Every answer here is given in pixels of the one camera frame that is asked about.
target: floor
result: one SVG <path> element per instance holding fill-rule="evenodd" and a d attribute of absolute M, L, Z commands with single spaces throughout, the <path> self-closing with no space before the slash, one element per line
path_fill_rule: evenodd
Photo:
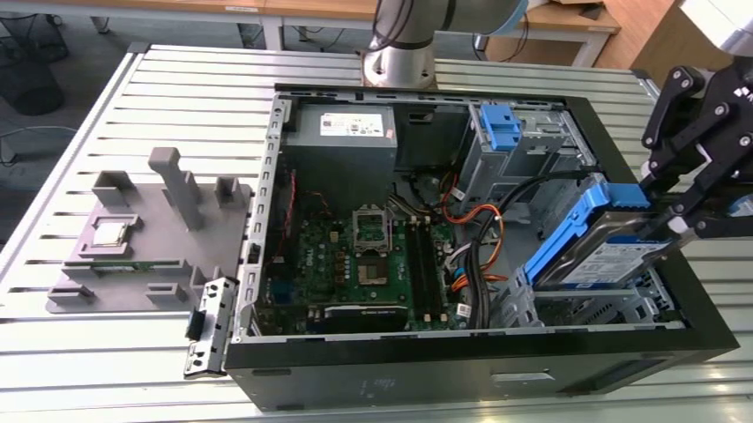
<path fill-rule="evenodd" d="M 236 24 L 225 23 L 115 18 L 110 21 L 111 32 L 101 35 L 86 17 L 63 16 L 63 22 L 61 30 L 71 54 L 61 62 L 53 63 L 51 68 L 65 91 L 66 104 L 49 115 L 30 117 L 19 115 L 7 103 L 0 101 L 0 136 L 25 127 L 78 128 L 123 59 L 129 45 L 135 41 L 221 48 L 241 48 L 244 44 L 248 47 L 265 47 L 258 26 L 240 28 Z M 300 34 L 289 27 L 285 37 L 288 49 L 322 51 L 325 48 L 332 53 L 350 54 L 357 48 L 368 45 L 372 32 L 349 29 L 341 34 L 341 30 L 325 28 L 317 33 L 309 33 L 309 37 L 309 41 L 301 42 Z M 440 58 L 476 60 L 470 35 L 438 34 L 434 45 Z M 0 248 L 14 232 L 73 135 L 70 130 L 37 129 L 6 138 L 19 158 L 13 167 L 0 167 Z"/>

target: ram slot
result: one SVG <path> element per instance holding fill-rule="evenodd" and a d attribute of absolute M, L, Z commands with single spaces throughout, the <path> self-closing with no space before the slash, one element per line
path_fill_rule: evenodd
<path fill-rule="evenodd" d="M 440 276 L 437 273 L 437 250 L 434 249 L 434 239 L 432 238 L 432 227 L 420 226 L 420 246 L 421 246 L 421 267 L 424 271 L 424 290 L 429 301 L 429 314 L 440 318 L 442 312 L 442 297 Z"/>
<path fill-rule="evenodd" d="M 413 313 L 417 318 L 424 318 L 429 314 L 426 289 L 424 283 L 424 271 L 421 268 L 421 246 L 418 227 L 409 225 L 405 231 L 405 239 L 409 247 L 409 271 L 412 272 L 413 290 Z"/>

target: blue drive bracket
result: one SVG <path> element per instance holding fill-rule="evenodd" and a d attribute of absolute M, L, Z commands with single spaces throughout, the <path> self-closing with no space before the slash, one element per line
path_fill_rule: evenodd
<path fill-rule="evenodd" d="M 639 184 L 600 183 L 587 189 L 568 217 L 524 266 L 529 283 L 535 283 L 537 276 L 552 260 L 560 257 L 571 241 L 589 231 L 591 216 L 608 206 L 649 208 L 651 202 Z"/>
<path fill-rule="evenodd" d="M 492 150 L 511 152 L 521 141 L 521 119 L 505 104 L 481 105 L 481 121 L 491 134 Z"/>

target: power supply label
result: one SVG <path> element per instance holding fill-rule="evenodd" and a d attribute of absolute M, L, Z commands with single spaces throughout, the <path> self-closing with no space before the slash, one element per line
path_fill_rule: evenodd
<path fill-rule="evenodd" d="M 643 257 L 668 245 L 669 242 L 644 242 L 627 236 L 611 238 L 560 283 L 577 288 L 617 284 L 643 265 Z"/>
<path fill-rule="evenodd" d="M 324 137 L 385 137 L 382 115 L 325 113 L 321 133 Z"/>

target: motherboard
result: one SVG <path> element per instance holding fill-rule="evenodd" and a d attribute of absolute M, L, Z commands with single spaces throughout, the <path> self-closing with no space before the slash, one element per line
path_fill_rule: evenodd
<path fill-rule="evenodd" d="M 305 220 L 293 271 L 269 278 L 257 308 L 264 333 L 453 329 L 441 272 L 452 240 L 448 224 L 386 219 L 380 210 Z"/>

